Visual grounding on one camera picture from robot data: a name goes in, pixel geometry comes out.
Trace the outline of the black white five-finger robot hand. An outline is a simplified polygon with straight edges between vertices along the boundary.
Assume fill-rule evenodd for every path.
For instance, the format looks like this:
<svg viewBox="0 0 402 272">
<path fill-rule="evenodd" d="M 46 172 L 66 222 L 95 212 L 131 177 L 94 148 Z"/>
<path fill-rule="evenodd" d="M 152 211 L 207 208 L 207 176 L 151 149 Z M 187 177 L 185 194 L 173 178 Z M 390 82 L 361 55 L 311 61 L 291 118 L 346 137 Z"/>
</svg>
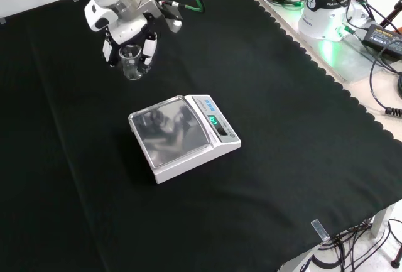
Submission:
<svg viewBox="0 0 402 272">
<path fill-rule="evenodd" d="M 102 54 L 110 67 L 120 66 L 130 80 L 149 72 L 158 43 L 151 26 L 161 16 L 155 0 L 123 0 L 109 8 L 90 0 L 84 12 L 91 30 L 104 33 Z"/>
</svg>

